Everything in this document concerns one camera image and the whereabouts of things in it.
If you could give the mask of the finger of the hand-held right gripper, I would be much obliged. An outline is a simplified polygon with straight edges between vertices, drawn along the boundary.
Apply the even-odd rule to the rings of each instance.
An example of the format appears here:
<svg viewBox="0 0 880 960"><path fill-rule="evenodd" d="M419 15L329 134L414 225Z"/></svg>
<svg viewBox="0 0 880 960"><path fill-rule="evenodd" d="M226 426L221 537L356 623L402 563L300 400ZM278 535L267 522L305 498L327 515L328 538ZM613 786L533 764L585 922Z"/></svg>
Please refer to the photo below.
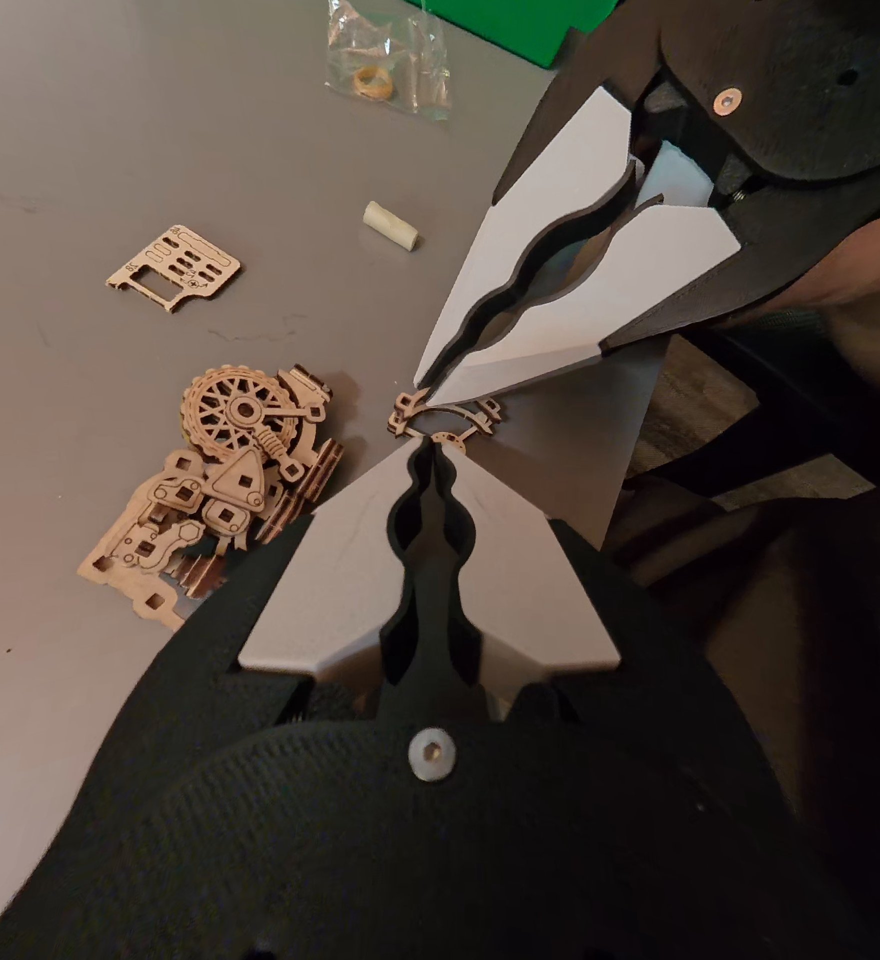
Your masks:
<svg viewBox="0 0 880 960"><path fill-rule="evenodd" d="M591 363L600 343L672 297L741 246L716 209L712 181L664 142L631 217L577 283L526 307L499 339L462 358L433 390L434 405L495 397Z"/></svg>
<svg viewBox="0 0 880 960"><path fill-rule="evenodd" d="M638 195L631 110L602 86L489 207L426 344L418 389L440 386L545 262L599 234Z"/></svg>

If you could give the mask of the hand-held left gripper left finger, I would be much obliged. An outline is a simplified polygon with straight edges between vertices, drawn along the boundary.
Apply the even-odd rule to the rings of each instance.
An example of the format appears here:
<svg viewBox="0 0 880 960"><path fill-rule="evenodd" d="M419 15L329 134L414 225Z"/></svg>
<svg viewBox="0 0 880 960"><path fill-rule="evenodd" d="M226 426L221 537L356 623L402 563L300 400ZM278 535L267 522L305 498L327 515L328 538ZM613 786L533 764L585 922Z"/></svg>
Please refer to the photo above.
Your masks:
<svg viewBox="0 0 880 960"><path fill-rule="evenodd" d="M379 722L401 720L433 462L433 442L412 439L314 510L239 654L245 671L338 685Z"/></svg>

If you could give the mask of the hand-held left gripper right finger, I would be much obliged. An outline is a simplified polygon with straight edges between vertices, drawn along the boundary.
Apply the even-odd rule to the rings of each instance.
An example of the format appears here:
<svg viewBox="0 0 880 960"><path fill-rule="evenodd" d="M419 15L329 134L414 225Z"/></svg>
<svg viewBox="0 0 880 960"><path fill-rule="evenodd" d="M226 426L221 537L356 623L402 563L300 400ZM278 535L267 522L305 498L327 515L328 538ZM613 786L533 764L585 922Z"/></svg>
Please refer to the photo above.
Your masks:
<svg viewBox="0 0 880 960"><path fill-rule="evenodd" d="M528 685L617 669L621 656L546 514L456 447L436 452L469 522L457 585L480 635L482 688L507 710Z"/></svg>

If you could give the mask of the small wooden arc piece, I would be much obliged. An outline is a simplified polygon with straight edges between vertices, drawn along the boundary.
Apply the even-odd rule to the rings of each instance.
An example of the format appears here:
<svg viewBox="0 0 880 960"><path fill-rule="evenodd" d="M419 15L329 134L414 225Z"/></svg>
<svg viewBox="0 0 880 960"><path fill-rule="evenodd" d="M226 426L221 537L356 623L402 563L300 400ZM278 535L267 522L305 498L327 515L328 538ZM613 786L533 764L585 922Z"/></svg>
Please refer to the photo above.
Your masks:
<svg viewBox="0 0 880 960"><path fill-rule="evenodd" d="M467 453L467 441L475 435L494 436L503 422L502 407L492 397L482 397L463 403L436 403L428 401L428 390L400 393L388 419L388 430L396 438L421 439L424 434L413 426L417 417L425 414L446 413L458 416L469 424L461 433L436 431L430 434L434 444L446 445Z"/></svg>

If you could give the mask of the grey desk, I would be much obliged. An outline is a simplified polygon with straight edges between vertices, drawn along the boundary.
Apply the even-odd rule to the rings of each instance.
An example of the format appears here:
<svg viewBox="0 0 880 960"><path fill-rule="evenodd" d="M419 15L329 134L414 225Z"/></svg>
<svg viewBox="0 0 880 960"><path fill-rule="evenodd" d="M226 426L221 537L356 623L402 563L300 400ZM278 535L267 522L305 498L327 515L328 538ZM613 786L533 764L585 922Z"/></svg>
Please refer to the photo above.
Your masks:
<svg viewBox="0 0 880 960"><path fill-rule="evenodd" d="M0 913L170 631L77 568L223 364L386 423L551 75L446 26L446 122L325 87L326 2L0 2ZM420 233L363 224L370 201ZM174 225L238 259L173 313L107 279Z"/></svg>

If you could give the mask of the person's right hand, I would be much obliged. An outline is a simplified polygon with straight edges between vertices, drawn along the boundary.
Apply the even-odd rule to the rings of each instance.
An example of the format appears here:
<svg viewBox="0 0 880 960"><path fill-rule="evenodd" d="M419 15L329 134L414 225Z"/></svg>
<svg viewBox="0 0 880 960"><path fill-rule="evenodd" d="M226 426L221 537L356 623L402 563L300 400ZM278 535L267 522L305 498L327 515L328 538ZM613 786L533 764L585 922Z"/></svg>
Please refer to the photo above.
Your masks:
<svg viewBox="0 0 880 960"><path fill-rule="evenodd" d="M769 311L851 304L880 293L880 218L866 223L765 306Z"/></svg>

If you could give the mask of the small cream cylinder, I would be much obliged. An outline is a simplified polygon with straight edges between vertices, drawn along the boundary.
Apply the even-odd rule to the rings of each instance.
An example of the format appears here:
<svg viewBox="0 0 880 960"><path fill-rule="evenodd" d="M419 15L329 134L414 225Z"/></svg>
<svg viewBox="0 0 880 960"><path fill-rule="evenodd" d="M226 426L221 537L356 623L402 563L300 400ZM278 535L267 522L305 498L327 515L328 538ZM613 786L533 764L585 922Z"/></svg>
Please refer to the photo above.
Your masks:
<svg viewBox="0 0 880 960"><path fill-rule="evenodd" d="M420 240L419 231L398 215L371 200L366 205L363 224L407 252L412 252Z"/></svg>

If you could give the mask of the green plastic bin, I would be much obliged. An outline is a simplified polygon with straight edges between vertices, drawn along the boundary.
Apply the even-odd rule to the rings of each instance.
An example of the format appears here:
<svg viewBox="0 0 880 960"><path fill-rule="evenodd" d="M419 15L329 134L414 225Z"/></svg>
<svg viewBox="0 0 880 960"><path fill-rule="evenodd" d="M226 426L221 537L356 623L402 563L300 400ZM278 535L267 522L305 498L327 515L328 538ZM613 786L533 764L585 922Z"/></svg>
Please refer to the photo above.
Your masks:
<svg viewBox="0 0 880 960"><path fill-rule="evenodd" d="M616 1L411 1L411 5L549 69L570 31L588 34Z"/></svg>

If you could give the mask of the wooden mechanical model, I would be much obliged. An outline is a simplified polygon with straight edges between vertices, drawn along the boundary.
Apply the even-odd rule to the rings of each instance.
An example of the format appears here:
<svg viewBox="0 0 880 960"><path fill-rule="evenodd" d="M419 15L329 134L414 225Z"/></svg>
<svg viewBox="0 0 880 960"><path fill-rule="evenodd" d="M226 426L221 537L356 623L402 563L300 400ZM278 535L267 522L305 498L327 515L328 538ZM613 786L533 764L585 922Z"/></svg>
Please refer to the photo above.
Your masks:
<svg viewBox="0 0 880 960"><path fill-rule="evenodd" d="M332 397L300 365L195 377L182 394L183 446L135 490L78 574L179 630L182 600L204 601L320 499L344 453L320 436Z"/></svg>

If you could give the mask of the clear plastic bag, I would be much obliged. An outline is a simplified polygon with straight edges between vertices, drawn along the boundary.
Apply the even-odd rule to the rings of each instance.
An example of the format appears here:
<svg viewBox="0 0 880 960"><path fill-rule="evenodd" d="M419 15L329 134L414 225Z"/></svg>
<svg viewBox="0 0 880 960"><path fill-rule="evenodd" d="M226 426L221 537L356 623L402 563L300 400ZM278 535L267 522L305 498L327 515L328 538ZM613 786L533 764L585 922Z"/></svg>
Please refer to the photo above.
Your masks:
<svg viewBox="0 0 880 960"><path fill-rule="evenodd" d="M353 93L351 76L366 65L390 71L395 85L390 101ZM365 15L352 2L329 1L325 87L364 103L446 122L452 97L442 23L424 9L408 16Z"/></svg>

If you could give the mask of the black office chair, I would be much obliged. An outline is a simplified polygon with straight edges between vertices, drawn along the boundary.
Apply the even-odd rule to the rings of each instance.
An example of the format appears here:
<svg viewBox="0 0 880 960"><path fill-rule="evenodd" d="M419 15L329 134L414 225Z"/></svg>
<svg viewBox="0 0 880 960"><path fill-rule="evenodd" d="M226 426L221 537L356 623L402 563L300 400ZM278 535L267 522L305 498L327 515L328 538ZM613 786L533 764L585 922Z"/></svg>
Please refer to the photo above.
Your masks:
<svg viewBox="0 0 880 960"><path fill-rule="evenodd" d="M647 474L713 498L830 454L880 485L880 392L841 356L815 314L788 311L680 335L751 390L757 406Z"/></svg>

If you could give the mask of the person's brown trousers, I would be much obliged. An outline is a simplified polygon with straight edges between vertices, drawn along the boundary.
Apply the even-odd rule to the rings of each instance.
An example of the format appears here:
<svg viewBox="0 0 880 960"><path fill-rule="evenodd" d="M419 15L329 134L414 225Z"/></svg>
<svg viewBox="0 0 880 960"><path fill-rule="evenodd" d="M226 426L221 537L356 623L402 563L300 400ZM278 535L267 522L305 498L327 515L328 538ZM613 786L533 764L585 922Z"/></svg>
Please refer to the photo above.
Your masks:
<svg viewBox="0 0 880 960"><path fill-rule="evenodd" d="M602 550L704 649L880 937L880 486L728 510L640 474Z"/></svg>

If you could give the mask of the slotted small wooden card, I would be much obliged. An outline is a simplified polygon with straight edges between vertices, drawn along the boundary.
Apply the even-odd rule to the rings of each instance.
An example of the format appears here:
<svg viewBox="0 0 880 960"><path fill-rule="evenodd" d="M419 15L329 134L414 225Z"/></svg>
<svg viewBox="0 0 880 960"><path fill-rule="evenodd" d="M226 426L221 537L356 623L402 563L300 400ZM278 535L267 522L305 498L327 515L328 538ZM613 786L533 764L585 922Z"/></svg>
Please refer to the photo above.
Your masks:
<svg viewBox="0 0 880 960"><path fill-rule="evenodd" d="M106 285L134 290L173 313L193 299L211 299L242 270L241 262L182 224L163 231L124 266Z"/></svg>

